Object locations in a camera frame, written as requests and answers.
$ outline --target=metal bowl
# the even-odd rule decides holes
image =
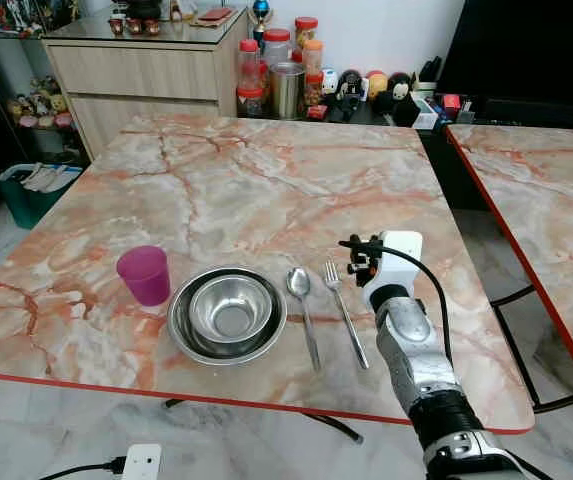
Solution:
[[[268,290],[246,275],[224,275],[204,283],[190,301],[195,331],[215,343],[239,343],[257,335],[271,312]]]
[[[202,337],[189,318],[192,297],[205,283],[224,275],[241,275],[259,282],[271,301],[271,312],[264,328],[254,337],[236,343],[217,343]],[[185,282],[175,292],[168,307],[168,331],[180,350],[193,360],[206,365],[238,365],[264,353],[277,341],[286,323],[286,301],[283,294],[261,273],[232,265],[202,272]]]

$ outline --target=red table edge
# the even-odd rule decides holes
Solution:
[[[295,413],[309,413],[311,415],[326,415],[329,417],[340,417],[340,418],[352,418],[355,420],[368,420],[373,422],[382,423],[393,423],[398,425],[411,425],[410,420],[406,418],[393,418],[393,417],[382,417],[379,415],[366,415],[362,413],[350,413],[350,412],[340,412],[335,410],[323,410],[318,408],[307,408],[307,407],[296,407],[291,405],[279,405],[275,403],[266,402],[250,402],[245,400],[230,400],[227,398],[217,398],[217,397],[206,397],[202,395],[187,395],[181,393],[170,393],[170,392],[153,392],[150,390],[139,390],[136,388],[124,388],[124,387],[104,387],[101,385],[90,385],[85,383],[74,383],[65,382],[62,380],[49,380],[45,378],[30,378],[30,377],[19,377],[16,375],[5,375],[0,373],[0,380],[19,382],[19,383],[29,383],[34,385],[46,385],[49,387],[64,387],[64,388],[76,388],[78,390],[93,390],[98,392],[107,393],[122,393],[128,395],[141,395],[144,397],[154,397],[162,399],[179,399],[188,400],[194,402],[202,403],[218,403],[222,405],[232,405],[235,407],[250,407],[250,408],[262,408],[265,410],[278,410],[285,412],[295,412]],[[535,426],[534,422],[528,428],[518,428],[518,429],[505,429],[505,428],[488,428],[489,431],[496,433],[498,435],[519,435],[522,433],[527,433],[533,429]]]
[[[537,291],[539,298],[544,303],[544,306],[546,307],[548,314],[550,315],[551,319],[553,320],[553,323],[557,327],[559,334],[561,335],[564,343],[566,344],[566,348],[568,348],[568,350],[571,354],[571,357],[573,358],[573,339],[570,335],[570,332],[568,331],[568,329],[564,325],[564,322],[563,322],[559,312],[555,308],[555,305],[553,305],[553,302],[550,299],[550,297],[548,296],[548,293],[546,292],[546,290],[544,289],[544,286],[541,284],[541,282],[537,278],[537,274],[535,273],[535,270],[533,269],[533,267],[531,267],[530,263],[528,262],[528,259],[526,258],[526,254],[520,248],[519,243],[517,243],[517,240],[513,236],[512,232],[510,231],[510,228],[508,228],[508,224],[506,223],[506,221],[502,217],[501,213],[499,212],[499,209],[495,205],[495,202],[493,202],[490,194],[486,190],[484,183],[482,182],[481,178],[479,178],[479,176],[477,175],[475,168],[473,167],[472,163],[468,160],[466,153],[464,152],[461,145],[459,144],[459,142],[457,141],[457,139],[455,138],[453,133],[450,131],[450,128],[448,126],[446,127],[446,137],[455,146],[455,150],[457,150],[457,153],[459,154],[460,158],[462,159],[464,166],[466,167],[466,169],[468,170],[468,173],[470,173],[470,176],[472,177],[473,181],[477,185],[477,189],[482,194],[482,197],[484,197],[484,200],[486,201],[486,203],[490,207],[491,212],[493,212],[493,215],[494,215],[495,219],[497,220],[497,223],[499,224],[500,228],[504,232],[504,235],[506,236],[506,238],[508,238],[508,242],[510,243],[513,251],[515,252],[515,255],[517,255],[517,258],[519,258],[519,261],[522,264],[522,267],[524,267],[526,274],[530,278],[530,281],[533,283],[533,286],[535,287],[535,290]]]

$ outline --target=marble table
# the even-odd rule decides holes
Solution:
[[[344,298],[371,368],[357,364],[323,262],[337,241],[383,229],[424,236],[442,283],[454,364],[491,430],[519,433],[534,415],[468,252],[411,129],[193,116],[134,119],[0,269],[0,379],[408,423],[375,345],[359,289]],[[297,300],[273,348],[236,367],[200,365],[166,329],[166,305],[142,307],[115,271],[141,244],[162,246],[177,288],[208,266],[239,263],[281,288],[295,265],[309,299],[315,374]],[[416,282],[429,315],[439,303]]]
[[[573,357],[573,130],[448,131]]]

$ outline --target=cabinet drawer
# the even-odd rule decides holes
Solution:
[[[75,95],[69,98],[93,159],[104,151],[106,145],[135,115],[184,113],[215,116],[219,114],[219,109],[214,103],[137,101],[76,97]]]
[[[99,47],[50,51],[69,93],[217,99],[210,52]]]

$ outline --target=metal canister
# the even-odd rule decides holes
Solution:
[[[304,113],[306,70],[295,62],[270,66],[270,91],[273,114],[282,120],[301,118]]]

